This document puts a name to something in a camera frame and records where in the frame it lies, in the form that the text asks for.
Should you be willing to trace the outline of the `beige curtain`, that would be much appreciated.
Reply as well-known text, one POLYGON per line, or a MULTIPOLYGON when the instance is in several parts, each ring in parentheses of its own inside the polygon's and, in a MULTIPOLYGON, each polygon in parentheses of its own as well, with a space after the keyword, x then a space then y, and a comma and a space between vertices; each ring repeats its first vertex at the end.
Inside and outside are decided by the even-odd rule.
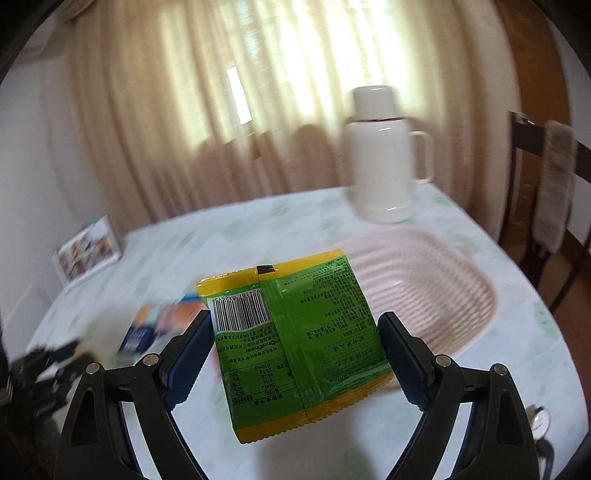
POLYGON ((67 1, 72 110, 116 228, 349 184, 353 89, 389 85, 436 185, 498 236, 513 58, 491 1, 67 1))

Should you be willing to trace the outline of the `pink smiley biscuit pack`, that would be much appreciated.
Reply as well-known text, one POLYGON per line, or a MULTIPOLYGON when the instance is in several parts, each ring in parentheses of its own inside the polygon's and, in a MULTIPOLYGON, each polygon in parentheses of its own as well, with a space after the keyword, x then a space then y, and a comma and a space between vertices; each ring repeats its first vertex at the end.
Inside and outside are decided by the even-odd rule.
POLYGON ((198 295, 185 295, 177 303, 162 306, 155 327, 157 337, 182 334, 205 308, 198 295))

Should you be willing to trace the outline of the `wooden door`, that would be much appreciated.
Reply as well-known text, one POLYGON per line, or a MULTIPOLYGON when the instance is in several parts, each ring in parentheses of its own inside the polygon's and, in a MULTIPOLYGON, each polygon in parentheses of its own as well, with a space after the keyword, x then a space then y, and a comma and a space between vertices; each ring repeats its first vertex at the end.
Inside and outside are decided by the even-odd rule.
MULTIPOLYGON (((568 124, 565 75, 545 15, 532 1, 497 1, 495 5, 508 35, 517 72, 521 106, 515 111, 538 126, 550 119, 568 124)), ((526 243, 540 174, 539 157, 517 154, 511 210, 500 239, 501 246, 507 250, 526 243)))

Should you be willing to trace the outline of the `grey fuzzy chair cover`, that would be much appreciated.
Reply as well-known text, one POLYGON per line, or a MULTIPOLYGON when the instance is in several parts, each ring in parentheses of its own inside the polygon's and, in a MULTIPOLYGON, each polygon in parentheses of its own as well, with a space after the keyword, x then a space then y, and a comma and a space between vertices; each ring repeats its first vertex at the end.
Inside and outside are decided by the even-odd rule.
POLYGON ((555 254, 563 242, 574 192, 577 151, 573 129, 549 120, 545 125, 532 235, 550 254, 555 254))

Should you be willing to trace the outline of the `cream thermos jug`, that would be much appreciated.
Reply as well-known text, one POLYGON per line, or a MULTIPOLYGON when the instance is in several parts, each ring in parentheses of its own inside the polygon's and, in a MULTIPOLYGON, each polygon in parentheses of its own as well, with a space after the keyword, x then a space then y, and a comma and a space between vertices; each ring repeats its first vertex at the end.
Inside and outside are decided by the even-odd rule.
POLYGON ((435 177, 433 137, 411 128, 392 87, 356 87, 352 95, 353 119, 344 127, 349 198, 370 221, 407 221, 414 215, 415 186, 435 177))

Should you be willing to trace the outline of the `photo collage calendar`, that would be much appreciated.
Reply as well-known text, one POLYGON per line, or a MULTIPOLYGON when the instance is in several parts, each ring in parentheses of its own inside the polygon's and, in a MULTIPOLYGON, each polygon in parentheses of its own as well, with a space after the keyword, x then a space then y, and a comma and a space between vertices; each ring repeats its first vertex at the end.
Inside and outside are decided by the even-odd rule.
POLYGON ((120 260, 122 250, 107 215, 58 247, 52 262, 65 290, 69 290, 120 260))

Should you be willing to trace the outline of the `dark wooden chair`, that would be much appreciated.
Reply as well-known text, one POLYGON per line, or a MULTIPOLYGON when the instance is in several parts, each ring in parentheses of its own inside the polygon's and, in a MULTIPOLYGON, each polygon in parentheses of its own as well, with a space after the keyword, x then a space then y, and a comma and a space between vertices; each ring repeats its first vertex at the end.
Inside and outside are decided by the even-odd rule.
POLYGON ((541 160, 541 174, 533 192, 531 224, 519 268, 534 288, 544 269, 563 244, 572 212, 576 179, 590 180, 590 148, 578 142, 573 129, 555 120, 538 126, 526 115, 509 113, 510 157, 506 206, 499 241, 504 242, 518 192, 518 153, 541 160))

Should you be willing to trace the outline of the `blue soda cracker pack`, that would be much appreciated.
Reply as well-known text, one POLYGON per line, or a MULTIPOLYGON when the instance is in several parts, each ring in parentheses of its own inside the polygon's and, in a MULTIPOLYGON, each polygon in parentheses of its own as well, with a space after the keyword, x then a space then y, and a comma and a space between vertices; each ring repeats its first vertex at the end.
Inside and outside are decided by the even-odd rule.
POLYGON ((118 348, 119 355, 137 355, 148 350, 154 342, 163 337, 164 313, 167 304, 148 304, 139 308, 118 348))

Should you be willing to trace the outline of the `green yellow snack bag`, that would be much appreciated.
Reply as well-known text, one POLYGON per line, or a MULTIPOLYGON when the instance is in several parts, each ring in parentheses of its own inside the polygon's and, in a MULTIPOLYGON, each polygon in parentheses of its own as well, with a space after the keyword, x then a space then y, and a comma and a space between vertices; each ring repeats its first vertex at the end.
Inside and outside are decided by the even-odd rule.
POLYGON ((197 294, 242 444, 325 419, 394 378, 342 250, 204 279, 197 294))

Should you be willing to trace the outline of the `pink plastic basket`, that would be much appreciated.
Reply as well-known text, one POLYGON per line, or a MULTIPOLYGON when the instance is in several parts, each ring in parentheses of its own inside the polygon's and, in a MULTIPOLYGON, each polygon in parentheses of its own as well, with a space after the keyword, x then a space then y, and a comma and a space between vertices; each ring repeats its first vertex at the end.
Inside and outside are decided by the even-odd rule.
POLYGON ((490 328, 493 283, 469 250, 417 226, 389 226, 334 245, 349 259, 374 318, 392 311, 436 354, 458 357, 490 328))

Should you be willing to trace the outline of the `wrist watch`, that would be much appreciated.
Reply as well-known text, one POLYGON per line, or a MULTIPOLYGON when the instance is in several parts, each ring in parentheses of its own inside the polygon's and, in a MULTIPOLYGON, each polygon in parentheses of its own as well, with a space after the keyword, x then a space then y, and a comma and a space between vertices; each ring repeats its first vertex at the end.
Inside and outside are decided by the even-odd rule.
POLYGON ((526 408, 533 439, 540 441, 547 435, 551 425, 551 415, 543 406, 530 405, 526 408))

